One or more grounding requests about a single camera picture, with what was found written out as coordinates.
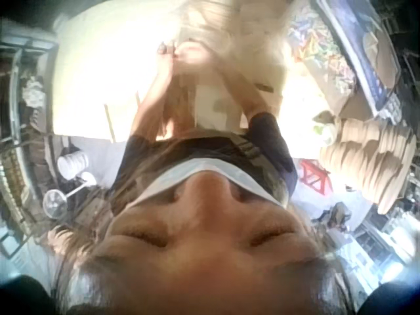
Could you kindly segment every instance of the nose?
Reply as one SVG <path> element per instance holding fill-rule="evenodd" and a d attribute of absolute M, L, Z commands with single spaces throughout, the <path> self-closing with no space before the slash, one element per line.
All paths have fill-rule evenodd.
<path fill-rule="evenodd" d="M 226 177 L 212 171 L 197 173 L 176 190 L 183 213 L 206 225 L 222 227 L 235 217 L 240 204 L 240 189 Z"/>

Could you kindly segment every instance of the white container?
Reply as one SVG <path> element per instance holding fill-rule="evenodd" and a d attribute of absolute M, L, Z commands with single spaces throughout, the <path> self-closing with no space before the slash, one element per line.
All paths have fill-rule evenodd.
<path fill-rule="evenodd" d="M 66 156 L 60 156 L 57 161 L 58 171 L 67 180 L 74 179 L 89 166 L 89 158 L 82 151 L 77 151 Z"/>

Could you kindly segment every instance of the stack of plates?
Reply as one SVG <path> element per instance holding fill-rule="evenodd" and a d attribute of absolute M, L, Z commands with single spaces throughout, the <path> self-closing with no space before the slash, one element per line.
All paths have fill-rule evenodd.
<path fill-rule="evenodd" d="M 398 197 L 413 159 L 417 139 L 411 129 L 342 120 L 337 142 L 321 149 L 320 163 L 386 214 Z"/>

